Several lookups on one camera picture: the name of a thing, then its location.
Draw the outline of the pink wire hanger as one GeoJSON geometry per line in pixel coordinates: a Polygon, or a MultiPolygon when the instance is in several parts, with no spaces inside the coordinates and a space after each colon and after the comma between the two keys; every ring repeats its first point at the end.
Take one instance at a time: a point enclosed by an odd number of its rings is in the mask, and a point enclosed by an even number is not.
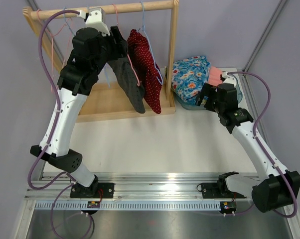
{"type": "MultiPolygon", "coordinates": [[[[40,16],[41,9],[38,9],[36,11],[36,15],[37,15],[37,21],[40,23],[41,28],[43,27],[44,23],[47,22],[47,20],[43,20],[40,16]]],[[[45,34],[47,35],[47,39],[50,40],[50,43],[48,43],[49,48],[45,48],[45,40],[43,37],[43,47],[44,50],[46,51],[48,57],[50,58],[51,61],[51,70],[50,70],[50,77],[52,78],[53,81],[56,80],[57,75],[60,73],[62,67],[63,67],[63,60],[64,57],[61,55],[58,45],[55,43],[55,37],[58,36],[62,30],[67,27],[66,23],[63,23],[63,25],[61,26],[61,28],[58,30],[57,33],[53,33],[50,31],[49,27],[47,26],[46,30],[45,30],[45,34]]]]}

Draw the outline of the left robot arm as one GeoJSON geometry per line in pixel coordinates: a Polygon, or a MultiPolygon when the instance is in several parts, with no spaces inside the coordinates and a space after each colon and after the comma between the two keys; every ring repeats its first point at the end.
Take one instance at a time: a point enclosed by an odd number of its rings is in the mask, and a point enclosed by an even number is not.
{"type": "Polygon", "coordinates": [[[57,82],[56,105],[46,135],[39,145],[31,147],[30,153],[76,181],[72,198],[93,198],[99,191],[98,177],[84,165],[82,154],[70,149],[70,139],[101,70],[109,61],[126,57],[128,44],[117,26],[106,35],[91,27],[81,28],[72,44],[57,82]]]}

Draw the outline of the blue floral skirt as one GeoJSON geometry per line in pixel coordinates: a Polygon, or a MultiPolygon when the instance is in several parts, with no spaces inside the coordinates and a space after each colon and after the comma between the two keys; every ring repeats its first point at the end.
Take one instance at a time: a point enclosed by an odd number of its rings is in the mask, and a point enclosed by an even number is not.
{"type": "Polygon", "coordinates": [[[186,104],[195,105],[196,97],[208,81],[211,63],[205,55],[173,63],[171,88],[186,104]]]}

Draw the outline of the pink pleated skirt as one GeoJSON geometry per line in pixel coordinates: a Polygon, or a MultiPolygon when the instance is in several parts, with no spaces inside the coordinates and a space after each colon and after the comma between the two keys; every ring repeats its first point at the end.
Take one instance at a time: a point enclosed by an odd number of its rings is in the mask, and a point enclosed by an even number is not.
{"type": "Polygon", "coordinates": [[[208,84],[213,86],[218,86],[219,84],[222,84],[222,74],[223,71],[221,69],[211,66],[209,69],[208,84]]]}

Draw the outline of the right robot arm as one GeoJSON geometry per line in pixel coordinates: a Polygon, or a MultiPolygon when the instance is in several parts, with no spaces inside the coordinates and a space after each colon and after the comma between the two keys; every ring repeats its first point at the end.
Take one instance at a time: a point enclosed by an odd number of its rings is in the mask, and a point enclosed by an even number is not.
{"type": "Polygon", "coordinates": [[[221,197],[236,193],[250,198],[262,213],[293,205],[294,211],[290,215],[293,217],[298,209],[300,174],[289,171],[264,142],[256,130],[253,117],[238,106],[235,86],[205,83],[196,98],[196,104],[201,103],[204,103],[206,110],[218,114],[220,123],[241,144],[259,177],[254,180],[238,172],[221,174],[217,181],[217,193],[221,197]]]}

